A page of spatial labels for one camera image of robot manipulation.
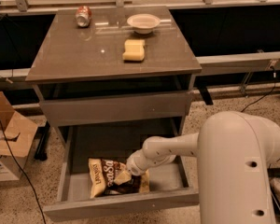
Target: speckled floor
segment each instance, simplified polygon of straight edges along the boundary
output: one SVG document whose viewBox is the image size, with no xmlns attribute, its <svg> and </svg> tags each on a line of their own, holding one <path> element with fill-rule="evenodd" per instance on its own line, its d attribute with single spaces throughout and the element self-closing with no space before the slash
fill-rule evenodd
<svg viewBox="0 0 280 224">
<path fill-rule="evenodd" d="M 249 98 L 230 98 L 228 95 L 219 95 L 220 99 L 214 100 L 214 105 L 205 105 L 202 101 L 192 103 L 189 116 L 187 117 L 184 133 L 195 133 L 202 126 L 204 121 L 223 110 L 241 110 L 247 104 L 258 99 L 258 96 Z M 263 116 L 271 119 L 280 125 L 280 93 L 267 96 L 259 103 L 250 106 L 246 113 Z M 32 120 L 39 125 L 43 125 L 44 117 L 31 116 Z M 56 133 L 52 130 L 49 136 L 48 159 L 46 161 L 34 160 L 36 143 L 34 144 L 25 171 L 30 176 L 35 190 L 38 194 L 41 205 L 52 204 L 55 202 L 57 187 L 63 162 L 63 145 Z M 187 174 L 191 177 L 194 188 L 197 187 L 196 159 L 185 158 L 188 165 Z M 53 223 L 48 217 L 47 223 Z M 0 224 L 22 224 L 22 223 L 43 223 L 39 214 L 34 194 L 25 179 L 20 181 L 9 181 L 0 183 Z M 161 211 L 151 211 L 140 214 L 129 214 L 118 217 L 100 217 L 92 219 L 82 219 L 75 221 L 62 222 L 63 224 L 110 224 L 110 223 L 191 223 L 199 224 L 199 206 L 176 208 Z"/>
</svg>

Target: bowl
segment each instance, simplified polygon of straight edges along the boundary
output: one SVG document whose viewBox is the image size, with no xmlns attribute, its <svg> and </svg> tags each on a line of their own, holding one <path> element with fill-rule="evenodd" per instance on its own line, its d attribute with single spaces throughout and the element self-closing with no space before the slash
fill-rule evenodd
<svg viewBox="0 0 280 224">
<path fill-rule="evenodd" d="M 128 18 L 127 22 L 138 34 L 149 34 L 160 24 L 160 19 L 151 14 L 137 14 Z"/>
</svg>

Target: robotic arm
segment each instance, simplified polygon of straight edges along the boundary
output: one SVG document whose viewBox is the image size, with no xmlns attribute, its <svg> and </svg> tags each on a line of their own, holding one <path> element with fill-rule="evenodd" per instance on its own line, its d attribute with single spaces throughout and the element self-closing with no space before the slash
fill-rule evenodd
<svg viewBox="0 0 280 224">
<path fill-rule="evenodd" d="M 198 159 L 202 224 L 273 224 L 267 164 L 280 158 L 280 127 L 240 112 L 210 117 L 199 133 L 174 138 L 150 137 L 127 160 L 141 175 L 175 155 Z"/>
</svg>

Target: box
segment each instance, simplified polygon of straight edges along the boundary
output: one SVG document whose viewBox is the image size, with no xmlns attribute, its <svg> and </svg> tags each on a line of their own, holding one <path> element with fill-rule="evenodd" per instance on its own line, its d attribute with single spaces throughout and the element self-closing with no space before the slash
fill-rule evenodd
<svg viewBox="0 0 280 224">
<path fill-rule="evenodd" d="M 8 143 L 15 159 L 23 168 L 37 131 L 37 125 L 15 111 L 2 92 L 0 92 L 0 120 L 7 138 L 18 136 L 16 141 L 8 141 Z M 1 140 L 0 181 L 19 180 L 20 177 L 21 169 L 13 160 L 7 142 Z"/>
</svg>

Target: brown snack bag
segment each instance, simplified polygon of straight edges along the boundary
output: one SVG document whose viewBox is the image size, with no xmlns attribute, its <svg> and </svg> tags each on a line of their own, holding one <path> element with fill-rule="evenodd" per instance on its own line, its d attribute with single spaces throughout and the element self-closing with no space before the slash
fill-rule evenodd
<svg viewBox="0 0 280 224">
<path fill-rule="evenodd" d="M 149 192 L 148 171 L 141 176 L 129 176 L 126 174 L 124 163 L 100 159 L 89 159 L 89 167 L 92 182 L 91 198 L 102 195 Z M 120 184 L 123 176 L 126 182 Z"/>
</svg>

